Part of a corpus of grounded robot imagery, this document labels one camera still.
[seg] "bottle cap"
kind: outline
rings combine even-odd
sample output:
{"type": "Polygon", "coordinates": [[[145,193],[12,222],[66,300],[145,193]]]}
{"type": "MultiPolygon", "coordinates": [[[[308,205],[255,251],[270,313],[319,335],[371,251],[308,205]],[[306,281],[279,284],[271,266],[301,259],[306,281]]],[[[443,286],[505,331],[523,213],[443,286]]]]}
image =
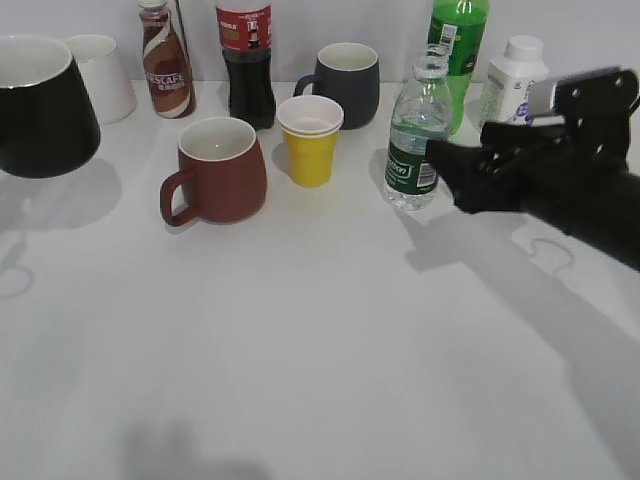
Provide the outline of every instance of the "bottle cap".
{"type": "Polygon", "coordinates": [[[138,0],[138,6],[140,8],[164,7],[166,4],[167,0],[138,0]]]}
{"type": "Polygon", "coordinates": [[[516,62],[530,62],[542,57],[544,43],[542,40],[529,35],[511,37],[504,56],[516,62]]]}
{"type": "Polygon", "coordinates": [[[440,45],[427,45],[425,53],[413,64],[416,78],[441,78],[449,73],[449,54],[440,45]]]}

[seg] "white wall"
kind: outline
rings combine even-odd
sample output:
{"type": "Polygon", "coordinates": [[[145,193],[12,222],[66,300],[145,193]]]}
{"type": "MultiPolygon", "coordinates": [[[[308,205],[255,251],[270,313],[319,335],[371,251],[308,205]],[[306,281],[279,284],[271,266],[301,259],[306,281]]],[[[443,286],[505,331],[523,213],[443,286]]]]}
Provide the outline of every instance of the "white wall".
{"type": "MultiPolygon", "coordinates": [[[[214,0],[180,0],[194,70],[221,80],[214,0]]],[[[315,53],[337,41],[358,41],[380,54],[385,81],[397,81],[426,37],[432,0],[273,0],[274,80],[310,73],[315,53]]],[[[135,0],[2,0],[1,33],[40,32],[66,37],[103,33],[115,37],[133,78],[141,24],[135,0]]],[[[511,35],[536,35],[545,60],[558,73],[623,64],[640,69],[638,0],[493,0],[477,76],[511,35]]]]}

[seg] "green bottle label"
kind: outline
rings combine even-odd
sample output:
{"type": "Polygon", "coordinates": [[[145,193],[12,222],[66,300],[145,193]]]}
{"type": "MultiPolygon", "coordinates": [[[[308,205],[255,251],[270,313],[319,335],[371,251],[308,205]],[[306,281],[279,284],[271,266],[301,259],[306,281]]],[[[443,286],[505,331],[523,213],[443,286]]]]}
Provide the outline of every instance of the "green bottle label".
{"type": "Polygon", "coordinates": [[[431,18],[428,43],[440,44],[450,52],[449,75],[460,76],[473,72],[486,21],[474,25],[452,25],[435,15],[431,18]]]}
{"type": "Polygon", "coordinates": [[[385,178],[391,188],[406,195],[424,195],[438,185],[438,174],[424,155],[403,152],[389,143],[385,178]]]}

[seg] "cola bottle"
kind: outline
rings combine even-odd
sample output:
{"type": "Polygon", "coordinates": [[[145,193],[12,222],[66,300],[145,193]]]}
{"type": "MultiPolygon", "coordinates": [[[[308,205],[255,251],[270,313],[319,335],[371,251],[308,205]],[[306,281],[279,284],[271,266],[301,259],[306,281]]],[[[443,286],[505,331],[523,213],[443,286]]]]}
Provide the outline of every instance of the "cola bottle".
{"type": "Polygon", "coordinates": [[[256,130],[273,126],[271,2],[218,0],[222,55],[229,72],[229,113],[256,130]]]}

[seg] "green bottle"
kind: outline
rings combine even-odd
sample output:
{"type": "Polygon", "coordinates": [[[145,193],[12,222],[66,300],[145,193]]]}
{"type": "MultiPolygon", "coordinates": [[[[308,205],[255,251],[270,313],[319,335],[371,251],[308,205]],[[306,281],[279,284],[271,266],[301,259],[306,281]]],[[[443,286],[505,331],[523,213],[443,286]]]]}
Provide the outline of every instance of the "green bottle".
{"type": "Polygon", "coordinates": [[[449,89],[453,97],[453,132],[464,118],[464,97],[478,60],[489,0],[435,0],[427,43],[439,43],[450,52],[449,89]]]}

